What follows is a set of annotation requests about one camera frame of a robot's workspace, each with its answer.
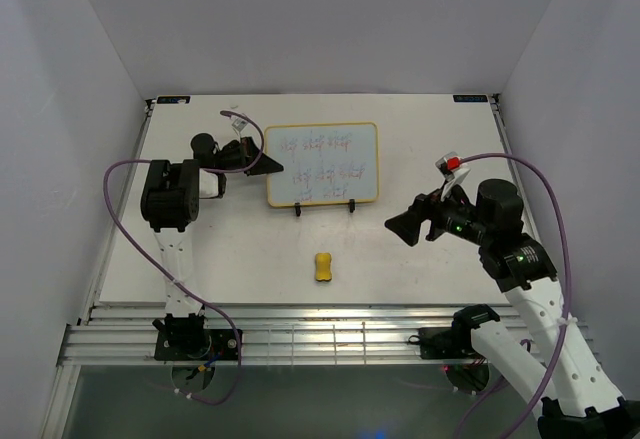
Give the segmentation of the wire whiteboard stand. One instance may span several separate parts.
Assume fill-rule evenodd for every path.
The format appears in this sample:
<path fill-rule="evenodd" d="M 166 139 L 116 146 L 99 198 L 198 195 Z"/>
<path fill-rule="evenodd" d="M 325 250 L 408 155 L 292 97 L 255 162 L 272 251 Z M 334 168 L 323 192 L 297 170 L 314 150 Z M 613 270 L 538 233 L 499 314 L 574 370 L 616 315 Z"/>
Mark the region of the wire whiteboard stand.
<path fill-rule="evenodd" d="M 338 201 L 338 202 L 295 202 L 293 204 L 293 210 L 296 218 L 302 216 L 303 212 L 306 210 L 329 210 L 329 209 L 337 209 L 337 208 L 346 208 L 349 214 L 353 214 L 356 211 L 357 203 L 354 199 L 349 199 L 347 201 Z"/>

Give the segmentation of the yellow framed whiteboard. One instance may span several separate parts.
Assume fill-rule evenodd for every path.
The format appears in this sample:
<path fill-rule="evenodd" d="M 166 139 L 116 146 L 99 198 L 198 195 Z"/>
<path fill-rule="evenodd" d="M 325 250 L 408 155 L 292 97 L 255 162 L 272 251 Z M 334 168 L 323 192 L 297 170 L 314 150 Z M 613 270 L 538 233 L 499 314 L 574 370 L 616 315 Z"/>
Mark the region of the yellow framed whiteboard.
<path fill-rule="evenodd" d="M 265 152 L 284 170 L 267 176 L 274 208 L 371 203 L 379 197 L 378 128 L 373 122 L 278 125 Z"/>

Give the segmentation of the yellow black whiteboard eraser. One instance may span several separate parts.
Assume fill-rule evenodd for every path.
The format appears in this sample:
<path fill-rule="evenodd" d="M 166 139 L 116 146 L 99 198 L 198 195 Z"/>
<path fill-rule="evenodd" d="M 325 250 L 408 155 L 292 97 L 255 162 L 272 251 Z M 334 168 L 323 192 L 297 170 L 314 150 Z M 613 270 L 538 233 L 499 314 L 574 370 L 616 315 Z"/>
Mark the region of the yellow black whiteboard eraser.
<path fill-rule="evenodd" d="M 317 282 L 330 282 L 332 274 L 332 255 L 328 252 L 321 252 L 315 255 L 315 274 Z"/>

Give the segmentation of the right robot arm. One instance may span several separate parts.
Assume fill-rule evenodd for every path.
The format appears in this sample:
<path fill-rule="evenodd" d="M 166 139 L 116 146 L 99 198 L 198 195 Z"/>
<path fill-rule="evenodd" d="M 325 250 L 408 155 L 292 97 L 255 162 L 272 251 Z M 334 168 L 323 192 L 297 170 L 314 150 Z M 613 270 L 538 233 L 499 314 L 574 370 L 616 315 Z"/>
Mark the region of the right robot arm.
<path fill-rule="evenodd" d="M 514 184 L 480 183 L 469 200 L 463 188 L 419 194 L 408 209 L 385 222 L 409 246 L 449 233 L 478 248 L 485 272 L 518 312 L 539 351 L 533 357 L 513 339 L 486 304 L 458 311 L 445 335 L 447 349 L 488 359 L 530 407 L 543 438 L 632 438 L 639 432 L 639 404 L 605 374 L 575 319 L 544 247 L 523 230 L 524 203 Z"/>

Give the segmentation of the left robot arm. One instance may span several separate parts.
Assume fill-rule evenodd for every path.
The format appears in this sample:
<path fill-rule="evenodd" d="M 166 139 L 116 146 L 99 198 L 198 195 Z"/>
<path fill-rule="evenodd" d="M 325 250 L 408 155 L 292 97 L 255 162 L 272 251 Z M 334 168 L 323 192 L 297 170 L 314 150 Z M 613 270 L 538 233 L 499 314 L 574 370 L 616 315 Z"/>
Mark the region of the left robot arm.
<path fill-rule="evenodd" d="M 205 356 L 212 335 L 201 327 L 203 305 L 194 272 L 190 225 L 199 215 L 200 203 L 220 199 L 232 170 L 252 175 L 279 173 L 284 166 L 262 153 L 253 138 L 234 139 L 221 147 L 213 136 L 200 133 L 191 139 L 192 157 L 180 163 L 151 162 L 141 196 L 141 215 L 149 224 L 159 247 L 161 266 L 170 273 L 165 287 L 165 319 L 162 331 L 183 326 L 178 347 L 190 358 Z"/>

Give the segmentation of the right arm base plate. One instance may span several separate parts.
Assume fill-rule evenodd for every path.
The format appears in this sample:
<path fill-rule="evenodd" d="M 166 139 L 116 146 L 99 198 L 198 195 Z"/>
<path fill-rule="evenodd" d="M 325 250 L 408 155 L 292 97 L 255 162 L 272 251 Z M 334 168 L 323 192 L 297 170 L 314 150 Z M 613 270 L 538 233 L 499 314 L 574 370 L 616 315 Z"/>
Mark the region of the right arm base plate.
<path fill-rule="evenodd" d="M 471 360 L 479 362 L 486 357 L 471 347 L 469 339 L 459 337 L 451 328 L 419 328 L 407 339 L 407 344 L 419 349 L 423 360 Z"/>

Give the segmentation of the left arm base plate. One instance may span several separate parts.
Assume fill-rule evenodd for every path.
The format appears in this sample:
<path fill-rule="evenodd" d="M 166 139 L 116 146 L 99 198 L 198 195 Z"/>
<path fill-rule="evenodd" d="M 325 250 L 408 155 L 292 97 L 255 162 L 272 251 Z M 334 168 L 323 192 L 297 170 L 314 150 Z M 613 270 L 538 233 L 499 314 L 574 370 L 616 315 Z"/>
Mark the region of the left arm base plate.
<path fill-rule="evenodd" d="M 178 318 L 168 314 L 164 319 L 154 319 L 152 325 L 157 331 L 156 361 L 237 361 L 239 358 L 241 330 L 235 335 L 231 329 L 209 328 L 205 317 L 195 314 Z"/>

